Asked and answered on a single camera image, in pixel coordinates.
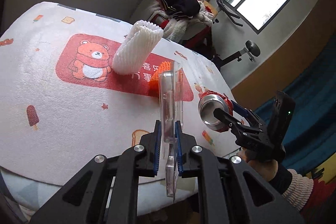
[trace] bear's scarf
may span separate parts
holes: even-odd
[[[76,59],[93,68],[106,68],[109,65],[109,60],[99,60],[79,53],[76,54]]]

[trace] bear's face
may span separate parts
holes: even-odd
[[[83,40],[77,51],[90,58],[108,60],[110,58],[108,49],[109,47],[105,44],[91,43],[89,40]]]

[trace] orange knitted object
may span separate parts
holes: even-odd
[[[157,97],[159,96],[159,74],[167,70],[171,70],[171,63],[167,61],[162,62],[148,83],[150,92]]]

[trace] brown wall panel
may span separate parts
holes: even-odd
[[[256,109],[297,78],[336,30],[336,0],[318,0],[290,38],[232,89],[239,104]]]

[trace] human hand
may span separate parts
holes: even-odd
[[[260,162],[258,160],[249,160],[246,156],[246,148],[243,148],[237,153],[237,156],[241,157],[242,160],[246,161],[249,166],[257,171],[264,180],[271,181],[278,171],[278,162],[276,160],[271,160],[267,162]]]

